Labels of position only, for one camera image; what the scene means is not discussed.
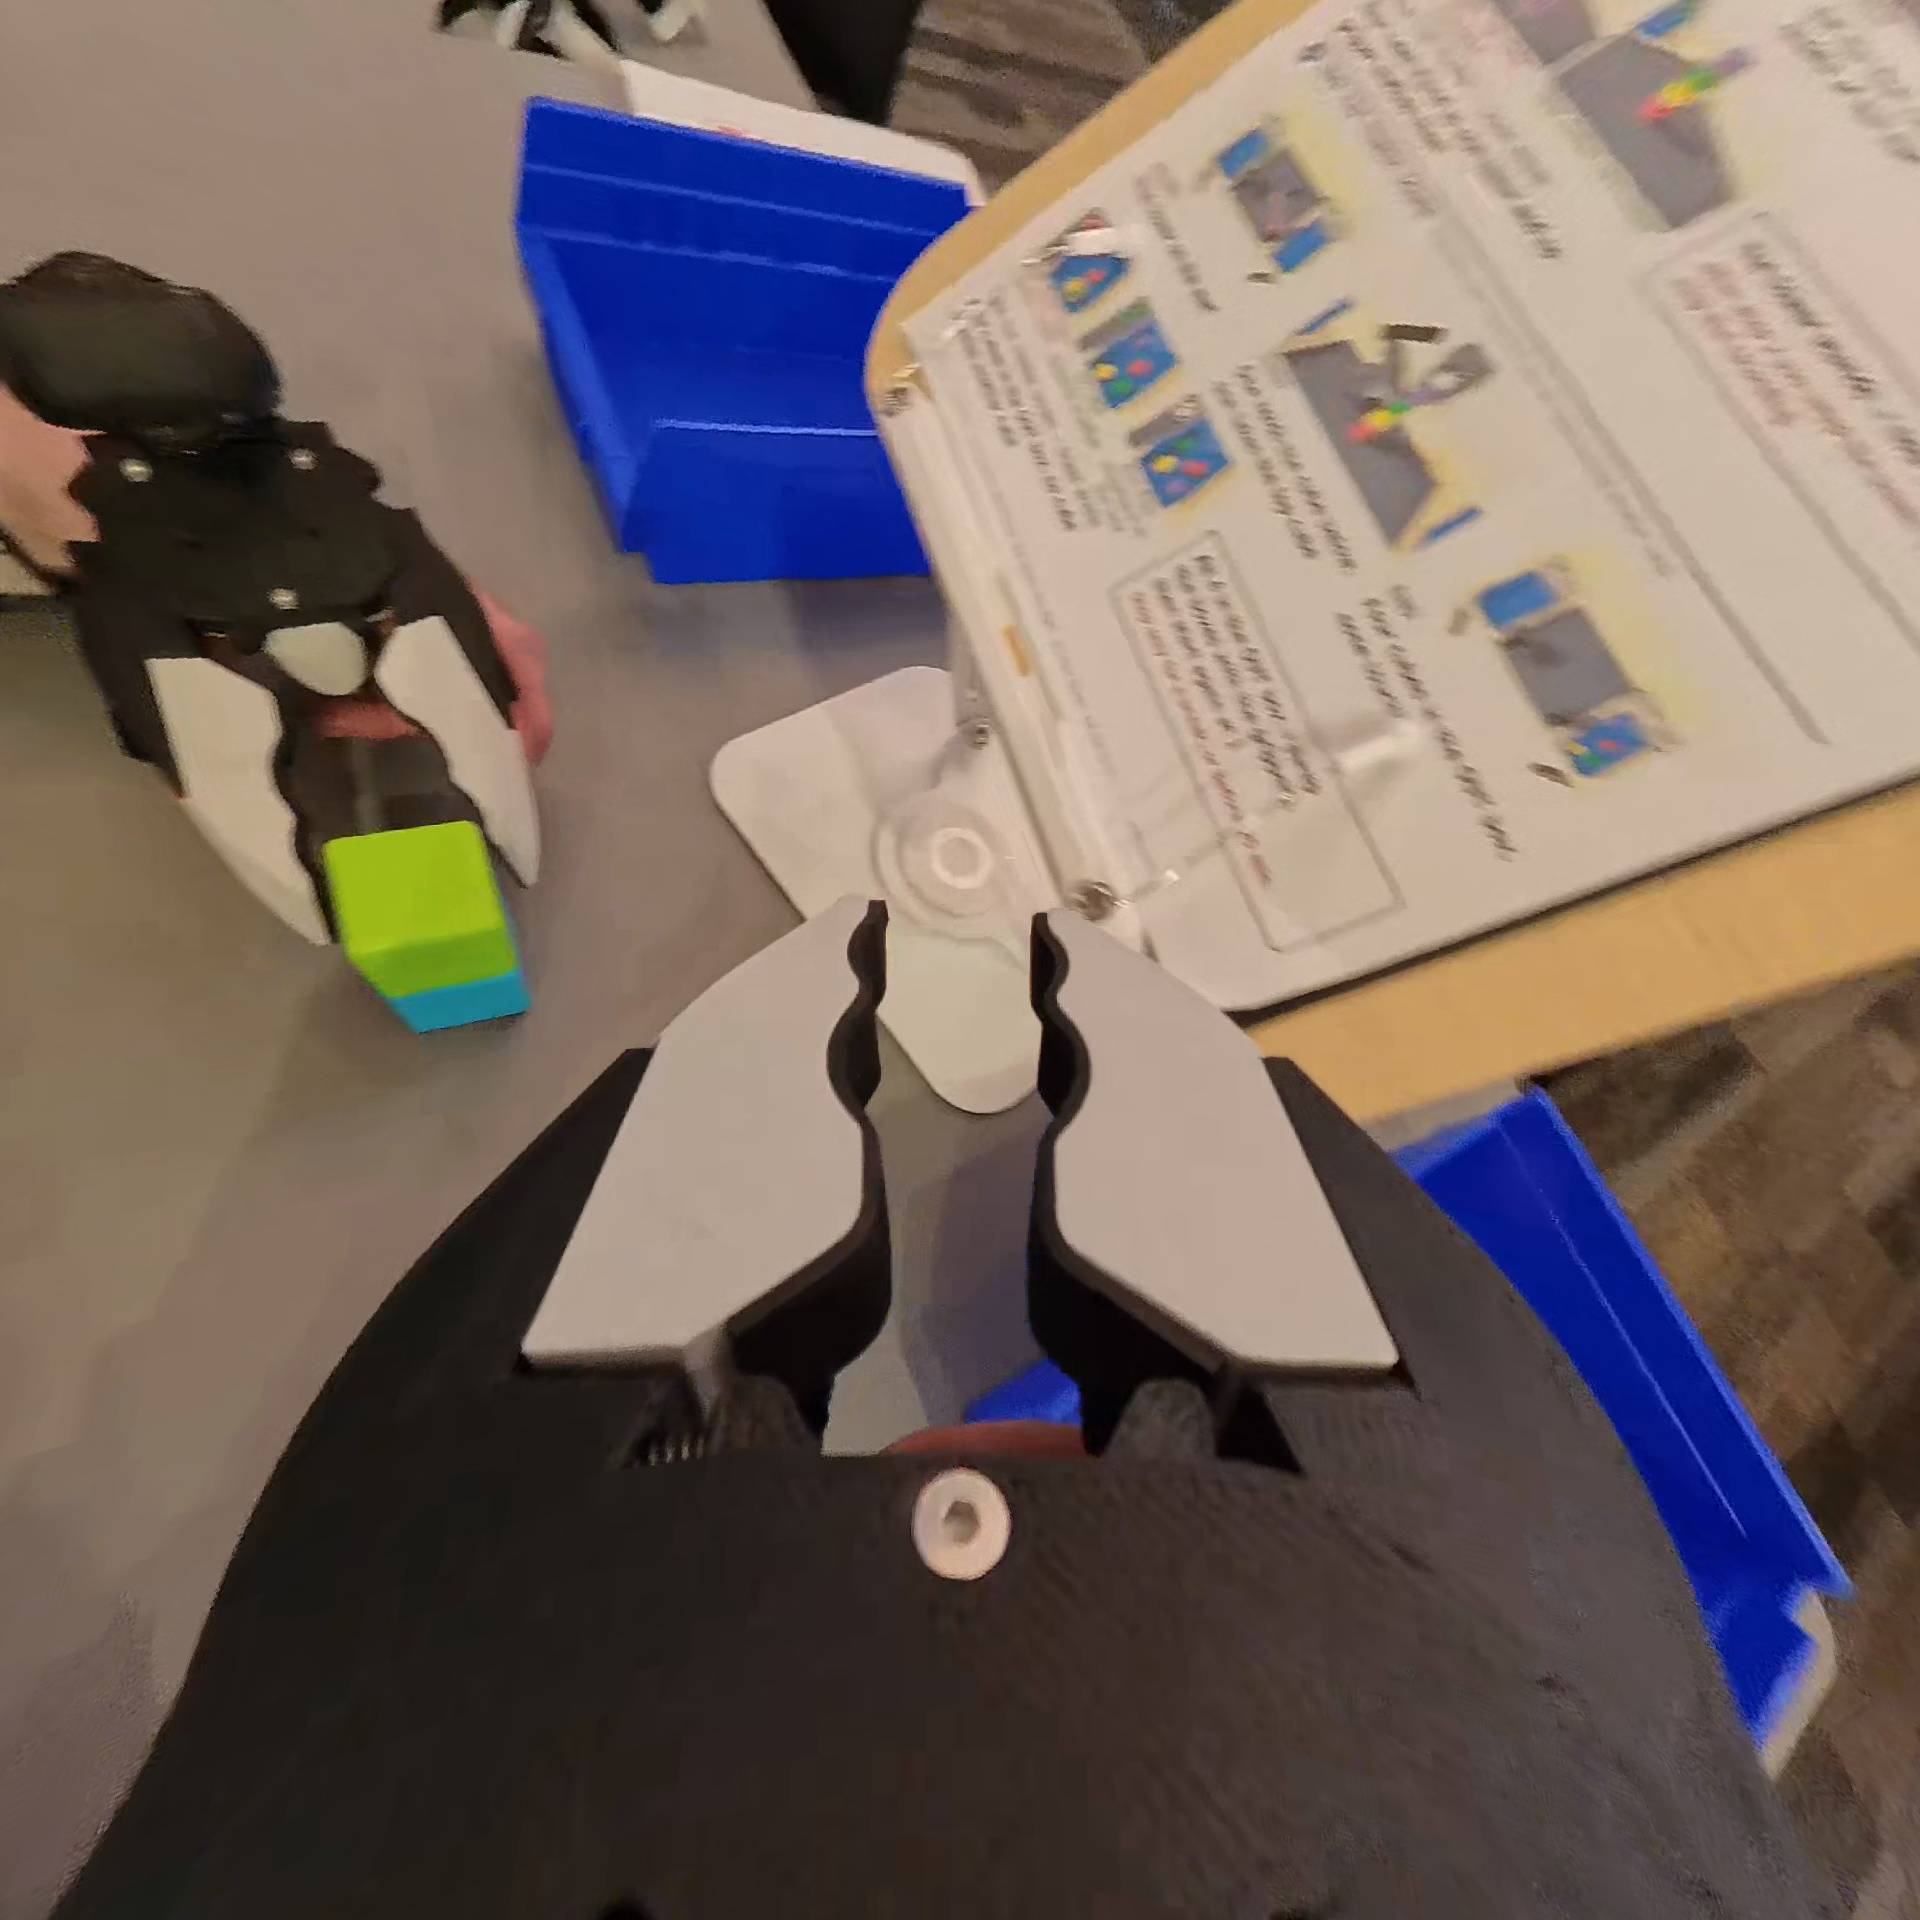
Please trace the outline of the wooden board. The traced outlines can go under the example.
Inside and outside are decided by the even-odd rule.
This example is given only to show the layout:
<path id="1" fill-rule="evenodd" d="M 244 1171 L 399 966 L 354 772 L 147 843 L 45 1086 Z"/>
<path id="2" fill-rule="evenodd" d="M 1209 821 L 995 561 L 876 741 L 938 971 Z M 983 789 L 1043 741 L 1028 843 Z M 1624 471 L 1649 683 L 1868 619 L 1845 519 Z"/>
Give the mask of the wooden board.
<path id="1" fill-rule="evenodd" d="M 968 565 L 948 535 L 953 513 L 939 502 L 945 481 L 924 450 L 932 403 L 909 323 L 1048 204 L 1305 12 L 1225 7 L 935 242 L 880 311 L 867 397 L 969 643 L 985 634 L 963 612 Z M 1239 1030 L 1261 1057 L 1305 1067 L 1363 1119 L 1433 1107 L 1916 958 L 1916 853 L 1916 782 L 1895 783 L 1407 969 L 1287 1001 Z"/>

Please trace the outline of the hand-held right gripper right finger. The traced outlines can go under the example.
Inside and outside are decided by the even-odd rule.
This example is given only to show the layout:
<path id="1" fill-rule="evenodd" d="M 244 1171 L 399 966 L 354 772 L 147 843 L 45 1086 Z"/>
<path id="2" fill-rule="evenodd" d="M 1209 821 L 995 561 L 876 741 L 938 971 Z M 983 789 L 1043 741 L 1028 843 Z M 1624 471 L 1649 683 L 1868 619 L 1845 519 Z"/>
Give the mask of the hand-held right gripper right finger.
<path id="1" fill-rule="evenodd" d="M 1155 1385 L 1197 1397 L 1213 1449 L 1275 1453 L 1268 1385 L 1389 1381 L 1402 1349 L 1260 1044 L 1071 910 L 1034 918 L 1028 961 L 1026 1316 L 1088 1451 Z"/>

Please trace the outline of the green cube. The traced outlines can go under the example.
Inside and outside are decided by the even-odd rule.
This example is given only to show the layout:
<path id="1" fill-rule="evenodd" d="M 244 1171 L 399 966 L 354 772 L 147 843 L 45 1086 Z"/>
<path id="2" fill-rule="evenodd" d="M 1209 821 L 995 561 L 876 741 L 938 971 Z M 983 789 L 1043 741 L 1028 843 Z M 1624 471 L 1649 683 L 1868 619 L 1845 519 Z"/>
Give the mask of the green cube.
<path id="1" fill-rule="evenodd" d="M 333 836 L 320 865 L 340 947 L 381 998 L 412 1001 L 520 971 L 516 934 L 480 825 Z"/>

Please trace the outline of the person's left hand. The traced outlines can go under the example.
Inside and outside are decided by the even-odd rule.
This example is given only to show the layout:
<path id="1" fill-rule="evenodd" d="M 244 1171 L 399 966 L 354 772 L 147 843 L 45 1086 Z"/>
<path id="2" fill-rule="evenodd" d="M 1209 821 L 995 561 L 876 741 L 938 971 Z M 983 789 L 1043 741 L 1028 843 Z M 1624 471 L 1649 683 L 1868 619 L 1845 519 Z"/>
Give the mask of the person's left hand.
<path id="1" fill-rule="evenodd" d="M 97 519 L 76 499 L 74 487 L 89 467 L 89 437 L 36 419 L 3 388 L 3 532 L 15 561 L 56 591 L 76 578 L 76 548 L 99 535 Z M 512 724 L 531 764 L 548 753 L 554 710 L 544 683 L 544 643 L 483 588 L 471 588 L 475 606 L 515 683 Z"/>

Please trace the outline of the printed instruction sheet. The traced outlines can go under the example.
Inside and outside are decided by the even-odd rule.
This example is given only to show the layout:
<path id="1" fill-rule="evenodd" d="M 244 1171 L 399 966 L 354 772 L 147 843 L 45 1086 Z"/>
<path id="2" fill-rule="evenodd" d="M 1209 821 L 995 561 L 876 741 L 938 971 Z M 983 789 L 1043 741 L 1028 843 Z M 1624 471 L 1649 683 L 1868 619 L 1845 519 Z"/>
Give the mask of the printed instruction sheet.
<path id="1" fill-rule="evenodd" d="M 1916 4 L 1315 4 L 903 321 L 1063 886 L 1256 1018 L 1916 783 Z"/>

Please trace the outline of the light blue cube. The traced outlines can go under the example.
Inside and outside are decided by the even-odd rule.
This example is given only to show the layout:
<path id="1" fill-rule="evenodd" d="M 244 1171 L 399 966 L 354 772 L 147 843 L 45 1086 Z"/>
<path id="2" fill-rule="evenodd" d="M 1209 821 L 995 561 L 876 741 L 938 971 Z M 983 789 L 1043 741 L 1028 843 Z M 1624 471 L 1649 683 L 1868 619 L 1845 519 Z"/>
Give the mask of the light blue cube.
<path id="1" fill-rule="evenodd" d="M 416 1036 L 523 1018 L 533 997 L 523 973 L 509 966 L 493 975 L 456 981 L 418 993 L 376 990 L 385 1006 Z"/>

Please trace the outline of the white metal stand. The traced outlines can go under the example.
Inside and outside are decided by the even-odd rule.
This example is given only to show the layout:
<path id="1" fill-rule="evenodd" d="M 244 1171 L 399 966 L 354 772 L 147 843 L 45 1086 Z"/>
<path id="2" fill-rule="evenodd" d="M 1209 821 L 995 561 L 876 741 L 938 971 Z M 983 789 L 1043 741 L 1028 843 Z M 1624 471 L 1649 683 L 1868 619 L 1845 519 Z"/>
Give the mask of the white metal stand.
<path id="1" fill-rule="evenodd" d="M 905 666 L 712 764 L 712 795 L 809 921 L 887 908 L 880 1022 L 932 1095 L 1007 1114 L 1037 1084 L 1031 921 L 1072 906 L 1139 934 L 1083 742 L 1007 612 L 946 622 L 946 661 Z"/>

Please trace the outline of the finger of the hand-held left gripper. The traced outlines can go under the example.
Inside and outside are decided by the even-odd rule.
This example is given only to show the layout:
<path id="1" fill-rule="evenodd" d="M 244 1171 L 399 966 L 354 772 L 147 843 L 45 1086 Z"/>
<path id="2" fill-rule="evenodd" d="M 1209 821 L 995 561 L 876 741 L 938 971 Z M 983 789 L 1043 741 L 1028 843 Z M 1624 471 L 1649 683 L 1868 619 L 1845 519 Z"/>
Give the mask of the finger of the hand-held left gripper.
<path id="1" fill-rule="evenodd" d="M 282 791 L 283 699 L 259 671 L 207 657 L 147 661 L 177 798 L 227 870 L 282 925 L 333 947 L 323 890 Z"/>
<path id="2" fill-rule="evenodd" d="M 376 661 L 376 683 L 391 709 L 426 732 L 449 777 L 479 811 L 493 851 L 516 883 L 543 874 L 543 821 L 521 734 L 483 683 L 443 614 L 401 625 Z"/>

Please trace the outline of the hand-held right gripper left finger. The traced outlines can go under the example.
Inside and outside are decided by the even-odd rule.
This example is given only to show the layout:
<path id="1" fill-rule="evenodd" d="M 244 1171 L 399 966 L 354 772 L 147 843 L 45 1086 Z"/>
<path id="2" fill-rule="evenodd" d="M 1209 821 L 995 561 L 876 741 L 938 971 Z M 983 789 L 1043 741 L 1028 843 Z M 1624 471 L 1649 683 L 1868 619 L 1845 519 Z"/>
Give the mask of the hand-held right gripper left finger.
<path id="1" fill-rule="evenodd" d="M 880 900 L 842 899 L 661 1033 L 521 1337 L 531 1375 L 661 1389 L 673 1449 L 823 1451 L 895 1300 L 887 932 Z"/>

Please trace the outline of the blue plastic bin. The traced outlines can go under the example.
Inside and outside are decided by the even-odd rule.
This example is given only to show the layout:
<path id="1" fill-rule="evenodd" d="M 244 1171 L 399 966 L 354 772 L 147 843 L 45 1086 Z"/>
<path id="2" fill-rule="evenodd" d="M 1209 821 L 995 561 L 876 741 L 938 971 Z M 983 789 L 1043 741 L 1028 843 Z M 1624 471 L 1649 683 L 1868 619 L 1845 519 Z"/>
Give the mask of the blue plastic bin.
<path id="1" fill-rule="evenodd" d="M 1594 1158 L 1538 1090 L 1384 1150 L 1501 1268 L 1616 1429 L 1778 1774 L 1839 1670 L 1826 1604 L 1853 1587 Z"/>
<path id="2" fill-rule="evenodd" d="M 961 183 L 536 99 L 515 237 L 621 555 L 656 586 L 927 578 L 867 395 Z"/>

